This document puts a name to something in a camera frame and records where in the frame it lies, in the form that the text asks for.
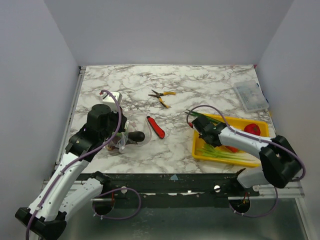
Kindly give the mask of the purple toy eggplant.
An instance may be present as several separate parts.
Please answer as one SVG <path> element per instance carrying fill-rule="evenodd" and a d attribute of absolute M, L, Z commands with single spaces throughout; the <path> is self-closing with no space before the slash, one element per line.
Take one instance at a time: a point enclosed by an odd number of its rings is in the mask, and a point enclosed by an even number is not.
<path fill-rule="evenodd" d="M 136 143 L 141 143 L 145 140 L 145 134 L 142 131 L 132 131 L 128 133 L 128 139 Z"/>

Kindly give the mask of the clear zip top bag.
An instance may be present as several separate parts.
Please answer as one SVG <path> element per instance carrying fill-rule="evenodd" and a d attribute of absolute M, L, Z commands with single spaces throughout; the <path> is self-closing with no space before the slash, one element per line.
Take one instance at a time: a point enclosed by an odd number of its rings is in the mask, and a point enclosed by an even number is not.
<path fill-rule="evenodd" d="M 152 129 L 147 115 L 141 112 L 128 112 L 125 131 L 118 132 L 114 139 L 106 145 L 111 153 L 129 153 L 148 144 L 152 138 Z"/>

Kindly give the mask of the orange toy carrot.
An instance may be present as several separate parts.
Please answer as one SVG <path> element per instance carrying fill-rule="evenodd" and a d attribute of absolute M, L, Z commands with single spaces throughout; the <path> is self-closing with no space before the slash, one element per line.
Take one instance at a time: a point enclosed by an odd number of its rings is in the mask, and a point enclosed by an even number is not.
<path fill-rule="evenodd" d="M 239 151 L 239 149 L 232 147 L 232 146 L 226 146 L 226 148 L 231 151 L 232 153 L 237 153 Z"/>

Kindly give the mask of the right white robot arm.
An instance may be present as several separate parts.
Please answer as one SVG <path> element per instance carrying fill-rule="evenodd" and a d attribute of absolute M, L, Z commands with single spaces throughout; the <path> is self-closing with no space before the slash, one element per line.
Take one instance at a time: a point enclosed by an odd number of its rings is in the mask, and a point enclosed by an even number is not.
<path fill-rule="evenodd" d="M 203 115 L 190 125 L 207 145 L 211 147 L 234 147 L 260 160 L 261 166 L 242 170 L 230 183 L 230 191 L 241 196 L 255 185 L 271 184 L 283 189 L 299 171 L 303 164 L 283 136 L 274 138 L 257 136 L 230 126 L 227 122 L 212 124 Z"/>

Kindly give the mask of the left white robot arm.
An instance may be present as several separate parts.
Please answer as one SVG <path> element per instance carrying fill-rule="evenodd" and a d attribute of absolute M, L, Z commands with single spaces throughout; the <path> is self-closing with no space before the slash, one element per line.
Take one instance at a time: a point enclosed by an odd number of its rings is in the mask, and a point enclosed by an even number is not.
<path fill-rule="evenodd" d="M 57 240 L 62 235 L 67 217 L 79 208 L 79 204 L 65 199 L 67 193 L 94 156 L 117 133 L 125 131 L 126 122 L 118 102 L 114 109 L 103 103 L 91 108 L 86 123 L 69 139 L 60 164 L 45 188 L 28 207 L 20 207 L 15 213 L 15 218 L 26 226 L 26 239 L 29 232 L 44 240 Z"/>

